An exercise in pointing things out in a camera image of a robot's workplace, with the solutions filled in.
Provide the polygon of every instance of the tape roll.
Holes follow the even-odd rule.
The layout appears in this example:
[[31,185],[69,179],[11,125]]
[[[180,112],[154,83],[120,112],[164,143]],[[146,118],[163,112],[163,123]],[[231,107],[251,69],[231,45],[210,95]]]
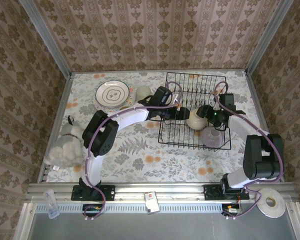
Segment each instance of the tape roll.
[[[279,218],[286,211],[286,203],[279,192],[272,188],[262,188],[259,191],[262,198],[257,203],[260,211],[269,218]],[[272,201],[273,206],[267,204],[267,199]]]

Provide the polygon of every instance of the fern print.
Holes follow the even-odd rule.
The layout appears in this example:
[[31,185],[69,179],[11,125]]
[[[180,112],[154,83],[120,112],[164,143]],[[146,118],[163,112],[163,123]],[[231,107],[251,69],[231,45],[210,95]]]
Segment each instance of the fern print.
[[128,153],[128,154],[138,154],[141,150],[145,150],[148,147],[147,141],[143,138],[141,140],[134,138],[132,140],[131,138],[128,138],[127,140],[122,143],[122,145],[118,148],[118,151],[122,153]]

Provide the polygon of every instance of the plush toy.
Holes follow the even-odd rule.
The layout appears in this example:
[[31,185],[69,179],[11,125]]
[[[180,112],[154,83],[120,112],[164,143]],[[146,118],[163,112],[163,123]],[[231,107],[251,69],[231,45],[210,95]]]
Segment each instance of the plush toy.
[[61,129],[61,137],[52,145],[43,161],[47,165],[60,168],[83,165],[87,157],[87,149],[84,147],[82,134],[84,130],[68,116],[68,122]]

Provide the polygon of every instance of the gray floor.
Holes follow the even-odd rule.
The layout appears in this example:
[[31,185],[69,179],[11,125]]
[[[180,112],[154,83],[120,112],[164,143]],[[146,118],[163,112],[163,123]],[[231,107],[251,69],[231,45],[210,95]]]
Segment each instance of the gray floor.
[[287,212],[279,218],[264,216],[256,207],[236,220],[220,213],[108,213],[85,220],[82,214],[64,213],[50,220],[36,214],[31,240],[294,240]]

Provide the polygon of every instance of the floral tablecloth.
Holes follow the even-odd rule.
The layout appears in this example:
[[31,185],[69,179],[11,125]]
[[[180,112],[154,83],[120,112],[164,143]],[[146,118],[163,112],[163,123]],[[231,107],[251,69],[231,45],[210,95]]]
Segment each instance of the floral tablecloth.
[[[234,93],[237,109],[246,112],[252,122],[260,125],[243,70],[192,71],[187,73],[225,76],[229,93]],[[102,82],[120,80],[134,90],[147,85],[152,92],[165,85],[166,71],[76,73],[63,116],[72,115],[85,128],[96,112],[97,87]],[[159,122],[145,121],[130,125],[116,135],[113,148],[105,156],[101,177],[103,182],[218,182],[224,173],[242,166],[245,145],[231,132],[231,150],[208,151],[173,147],[158,143]],[[78,182],[84,168],[50,169],[47,182]]]

